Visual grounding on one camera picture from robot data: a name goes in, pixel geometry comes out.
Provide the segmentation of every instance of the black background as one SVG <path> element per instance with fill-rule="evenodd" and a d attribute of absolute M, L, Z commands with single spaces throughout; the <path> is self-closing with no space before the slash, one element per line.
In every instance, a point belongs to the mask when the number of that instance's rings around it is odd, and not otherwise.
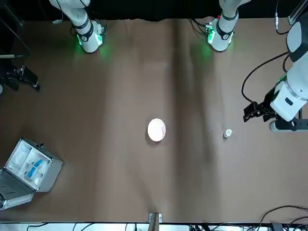
<path fill-rule="evenodd" d="M 13 8 L 24 20 L 44 20 L 39 0 L 12 0 Z M 48 0 L 40 0 L 48 19 L 60 19 L 61 13 Z M 291 14 L 300 0 L 279 0 L 279 17 Z M 273 18 L 276 0 L 252 0 L 239 8 L 240 18 Z M 158 21 L 166 18 L 204 18 L 221 14 L 218 0 L 92 0 L 90 18 Z"/>

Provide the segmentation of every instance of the metal bracket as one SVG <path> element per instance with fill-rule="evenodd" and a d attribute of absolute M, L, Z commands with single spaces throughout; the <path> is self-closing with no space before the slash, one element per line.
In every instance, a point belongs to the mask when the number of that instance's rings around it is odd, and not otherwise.
<path fill-rule="evenodd" d="M 269 227 L 271 231 L 284 231 L 283 226 L 280 223 L 271 223 Z"/>
<path fill-rule="evenodd" d="M 159 231 L 159 223 L 163 222 L 163 216 L 161 213 L 149 214 L 149 229 L 148 231 Z"/>

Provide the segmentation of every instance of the white ball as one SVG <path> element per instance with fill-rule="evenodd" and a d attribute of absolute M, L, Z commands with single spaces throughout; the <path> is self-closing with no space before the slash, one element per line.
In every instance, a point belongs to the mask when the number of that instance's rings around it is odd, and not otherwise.
<path fill-rule="evenodd" d="M 148 135 L 155 142 L 161 141 L 166 134 L 166 126 L 161 119 L 152 119 L 148 125 Z"/>

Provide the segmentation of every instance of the open metal case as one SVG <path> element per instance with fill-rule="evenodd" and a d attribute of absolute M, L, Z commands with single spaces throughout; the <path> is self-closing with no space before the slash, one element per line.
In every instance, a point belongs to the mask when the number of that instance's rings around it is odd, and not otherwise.
<path fill-rule="evenodd" d="M 49 192 L 61 167 L 42 144 L 20 139 L 0 170 L 0 210 L 30 202 L 35 192 Z"/>

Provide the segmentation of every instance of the green led light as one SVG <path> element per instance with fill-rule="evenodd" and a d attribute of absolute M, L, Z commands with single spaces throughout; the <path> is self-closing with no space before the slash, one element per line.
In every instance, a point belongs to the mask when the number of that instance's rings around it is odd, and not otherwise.
<path fill-rule="evenodd" d="M 78 38 L 78 41 L 79 41 L 79 45 L 82 46 L 82 45 L 81 45 L 81 40 L 80 40 L 80 38 L 79 38 L 78 35 L 77 35 L 77 38 Z"/>
<path fill-rule="evenodd" d="M 214 36 L 215 36 L 215 31 L 213 31 L 213 32 L 211 32 L 211 33 L 208 34 L 208 36 L 207 36 L 207 42 L 208 42 L 209 44 L 212 44 L 213 39 L 214 39 Z"/>
<path fill-rule="evenodd" d="M 281 76 L 278 80 L 277 80 L 277 83 L 279 83 L 281 80 L 283 80 L 284 77 L 287 76 L 287 73 L 285 73 L 283 76 Z"/>
<path fill-rule="evenodd" d="M 232 34 L 230 35 L 230 40 L 229 40 L 229 44 L 232 42 L 232 37 L 233 37 L 233 32 L 232 32 Z"/>
<path fill-rule="evenodd" d="M 101 35 L 95 34 L 95 38 L 96 38 L 99 45 L 101 45 L 103 43 L 103 38 L 102 38 Z"/>

